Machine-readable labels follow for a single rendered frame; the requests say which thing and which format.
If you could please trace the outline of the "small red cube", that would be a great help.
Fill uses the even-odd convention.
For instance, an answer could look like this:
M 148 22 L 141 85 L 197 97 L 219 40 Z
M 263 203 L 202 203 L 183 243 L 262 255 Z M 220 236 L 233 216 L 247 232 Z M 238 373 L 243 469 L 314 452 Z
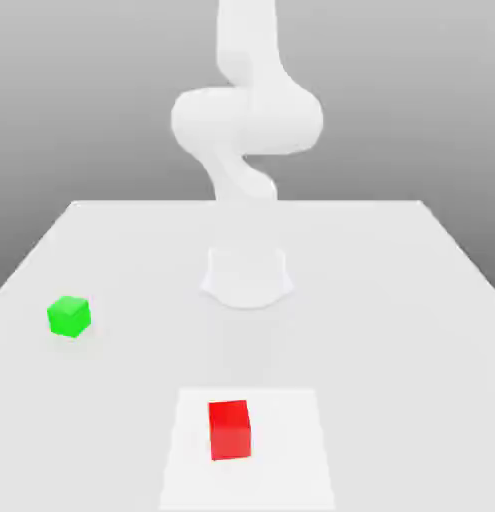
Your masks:
M 251 456 L 252 435 L 246 400 L 210 402 L 208 417 L 213 461 Z

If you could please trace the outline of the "small green cube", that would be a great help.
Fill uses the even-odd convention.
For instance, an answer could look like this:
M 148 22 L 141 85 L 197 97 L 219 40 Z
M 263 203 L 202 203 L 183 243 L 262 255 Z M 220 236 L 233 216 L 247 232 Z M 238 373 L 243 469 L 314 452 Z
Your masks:
M 47 308 L 47 318 L 52 333 L 76 338 L 91 325 L 89 301 L 62 296 Z

